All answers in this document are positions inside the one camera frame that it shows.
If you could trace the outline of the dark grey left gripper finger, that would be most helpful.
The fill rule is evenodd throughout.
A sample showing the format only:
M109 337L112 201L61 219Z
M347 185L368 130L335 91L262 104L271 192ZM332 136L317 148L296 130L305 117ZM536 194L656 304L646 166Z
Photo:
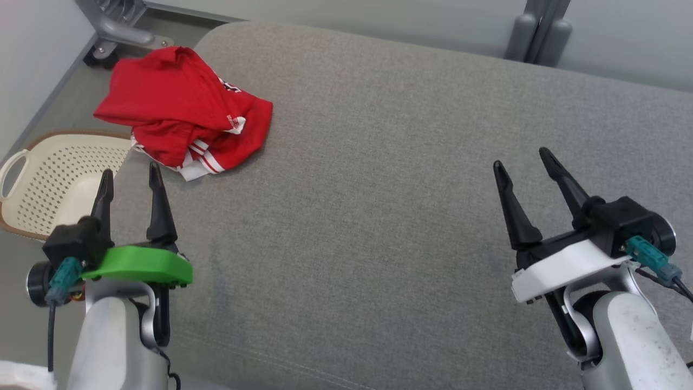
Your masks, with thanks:
M114 244L111 238L110 207L114 198L114 173L104 170L97 189L91 216L99 221L99 235L107 244Z
M152 192L152 208L146 239L155 246L171 246L178 239L164 180L158 163L149 163L149 189Z

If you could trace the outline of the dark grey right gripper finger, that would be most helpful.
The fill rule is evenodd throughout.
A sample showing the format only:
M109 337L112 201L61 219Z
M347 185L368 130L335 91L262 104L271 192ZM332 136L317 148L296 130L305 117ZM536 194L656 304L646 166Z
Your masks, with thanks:
M512 249L526 250L542 242L544 237L520 205L513 192L513 182L500 160L493 163L493 175Z
M572 227L587 228L591 225L591 212L605 202L602 197L590 197L574 179L558 158L547 147L539 148L539 155L548 176L559 186L567 207L573 217Z

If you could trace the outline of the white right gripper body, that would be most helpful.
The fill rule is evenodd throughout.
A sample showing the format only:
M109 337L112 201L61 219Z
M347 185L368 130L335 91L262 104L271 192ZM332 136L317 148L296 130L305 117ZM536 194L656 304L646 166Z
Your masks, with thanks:
M512 276L512 292L523 303L561 287L587 282L589 277L626 260L610 257L587 239L531 265L522 265Z

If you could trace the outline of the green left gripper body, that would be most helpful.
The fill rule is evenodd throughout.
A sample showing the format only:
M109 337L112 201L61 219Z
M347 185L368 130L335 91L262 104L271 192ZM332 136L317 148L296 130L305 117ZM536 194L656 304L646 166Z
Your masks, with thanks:
M84 270L81 278L107 277L119 281L138 281L183 286L193 283L192 264L178 252L143 246L117 246L106 251L101 265Z

